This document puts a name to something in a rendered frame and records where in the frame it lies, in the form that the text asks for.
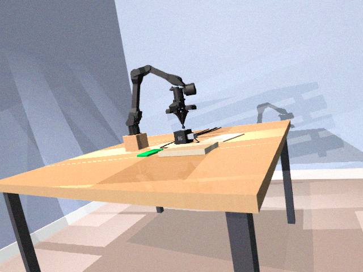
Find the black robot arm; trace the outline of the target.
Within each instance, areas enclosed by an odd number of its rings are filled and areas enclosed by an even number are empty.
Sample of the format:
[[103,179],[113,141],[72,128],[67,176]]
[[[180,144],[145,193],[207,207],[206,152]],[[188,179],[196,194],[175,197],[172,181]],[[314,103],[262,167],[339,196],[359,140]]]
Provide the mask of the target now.
[[[139,109],[140,85],[142,83],[143,77],[149,73],[152,73],[158,77],[164,78],[165,80],[167,80],[168,82],[170,82],[171,84],[173,84],[175,86],[182,86],[181,88],[171,86],[171,88],[169,90],[173,91],[174,98],[184,96],[183,93],[186,96],[196,95],[195,83],[185,84],[182,81],[182,78],[180,76],[167,74],[150,65],[146,65],[144,67],[133,69],[130,72],[131,80],[133,83],[132,107],[129,111],[128,119],[125,123],[126,126],[128,126],[129,135],[141,134],[140,128],[138,125],[138,124],[140,124],[140,120],[142,118],[142,111],[140,111],[140,109]],[[178,101],[173,100],[173,103],[171,105],[169,105],[169,109],[171,112],[177,111],[179,108],[182,108],[182,107],[183,107],[183,105],[182,105],[182,102],[180,101],[180,99],[178,99]]]

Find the green rectangular block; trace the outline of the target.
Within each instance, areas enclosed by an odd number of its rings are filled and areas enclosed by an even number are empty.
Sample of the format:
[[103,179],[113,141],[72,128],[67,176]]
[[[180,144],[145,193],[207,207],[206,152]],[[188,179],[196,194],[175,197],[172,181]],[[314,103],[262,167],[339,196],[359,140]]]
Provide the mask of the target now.
[[150,151],[146,151],[146,152],[143,152],[141,154],[138,154],[136,155],[137,157],[148,157],[150,155],[154,155],[156,153],[158,153],[159,151],[162,151],[164,150],[163,148],[162,149],[153,149],[153,150],[150,150]]

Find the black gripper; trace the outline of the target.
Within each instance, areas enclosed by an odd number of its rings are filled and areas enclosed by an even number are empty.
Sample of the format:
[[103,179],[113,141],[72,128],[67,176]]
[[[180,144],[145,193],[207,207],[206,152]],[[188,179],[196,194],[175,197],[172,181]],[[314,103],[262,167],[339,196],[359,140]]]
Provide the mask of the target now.
[[185,105],[184,96],[182,96],[182,97],[175,97],[174,98],[175,101],[178,101],[178,99],[180,99],[180,101],[181,101],[181,103],[183,105],[183,107],[182,107],[183,109],[180,108],[177,111],[172,111],[172,112],[170,111],[170,109],[166,109],[166,114],[173,113],[173,114],[177,115],[180,123],[181,124],[184,124],[185,118],[187,116],[187,113],[189,112],[188,110],[194,110],[194,109],[197,109],[197,108],[196,108],[196,105],[195,104],[194,105]]

